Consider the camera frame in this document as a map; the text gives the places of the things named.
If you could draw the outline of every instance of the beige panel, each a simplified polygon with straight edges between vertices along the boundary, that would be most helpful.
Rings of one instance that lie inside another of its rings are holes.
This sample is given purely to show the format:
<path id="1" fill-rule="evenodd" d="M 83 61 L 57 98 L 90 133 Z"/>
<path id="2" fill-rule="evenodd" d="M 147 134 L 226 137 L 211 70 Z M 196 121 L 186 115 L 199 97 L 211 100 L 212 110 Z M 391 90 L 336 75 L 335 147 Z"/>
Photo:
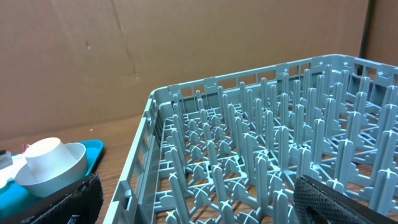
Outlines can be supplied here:
<path id="1" fill-rule="evenodd" d="M 398 1 L 374 2 L 365 58 L 398 65 Z"/>
<path id="2" fill-rule="evenodd" d="M 358 55 L 367 0 L 3 0 L 0 139 L 141 114 L 154 88 Z"/>

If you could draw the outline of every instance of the rack base grid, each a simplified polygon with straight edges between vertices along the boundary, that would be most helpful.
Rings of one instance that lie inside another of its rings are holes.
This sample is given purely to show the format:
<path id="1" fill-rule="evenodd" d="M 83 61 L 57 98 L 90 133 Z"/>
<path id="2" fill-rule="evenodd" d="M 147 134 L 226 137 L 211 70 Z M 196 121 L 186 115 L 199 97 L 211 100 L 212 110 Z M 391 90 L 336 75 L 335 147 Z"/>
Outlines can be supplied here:
<path id="1" fill-rule="evenodd" d="M 324 55 L 156 89 L 104 222 L 299 223 L 303 174 L 396 218 L 397 82 Z"/>

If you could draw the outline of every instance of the black object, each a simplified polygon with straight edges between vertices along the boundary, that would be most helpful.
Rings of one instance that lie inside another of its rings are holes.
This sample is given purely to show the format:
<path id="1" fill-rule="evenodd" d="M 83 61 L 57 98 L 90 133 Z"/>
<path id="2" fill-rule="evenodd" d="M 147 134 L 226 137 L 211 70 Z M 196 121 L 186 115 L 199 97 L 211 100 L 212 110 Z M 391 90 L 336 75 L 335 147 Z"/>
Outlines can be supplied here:
<path id="1" fill-rule="evenodd" d="M 301 224 L 397 223 L 306 175 L 297 178 L 293 201 Z"/>
<path id="2" fill-rule="evenodd" d="M 90 174 L 0 223 L 91 224 L 97 220 L 103 201 L 100 178 Z"/>

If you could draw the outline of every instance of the white bowl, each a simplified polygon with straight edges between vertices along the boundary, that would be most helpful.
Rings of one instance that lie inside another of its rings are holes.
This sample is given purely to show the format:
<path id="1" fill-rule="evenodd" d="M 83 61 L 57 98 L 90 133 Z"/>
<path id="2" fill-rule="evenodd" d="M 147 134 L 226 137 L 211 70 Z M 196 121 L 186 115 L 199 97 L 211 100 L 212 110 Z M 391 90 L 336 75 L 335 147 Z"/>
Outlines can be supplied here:
<path id="1" fill-rule="evenodd" d="M 68 143 L 65 146 L 76 159 L 74 165 L 53 178 L 38 182 L 32 175 L 29 166 L 25 164 L 15 176 L 15 182 L 35 196 L 47 197 L 84 177 L 87 171 L 86 147 L 77 142 Z"/>

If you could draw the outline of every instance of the dish rack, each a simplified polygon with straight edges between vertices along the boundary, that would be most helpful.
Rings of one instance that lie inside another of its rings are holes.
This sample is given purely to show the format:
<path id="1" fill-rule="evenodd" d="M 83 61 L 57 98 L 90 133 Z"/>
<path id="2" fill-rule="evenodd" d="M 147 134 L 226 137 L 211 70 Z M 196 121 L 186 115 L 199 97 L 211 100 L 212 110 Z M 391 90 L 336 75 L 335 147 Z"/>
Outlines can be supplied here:
<path id="1" fill-rule="evenodd" d="M 298 223 L 303 174 L 398 213 L 397 81 L 398 67 L 324 55 L 158 88 L 104 222 Z"/>

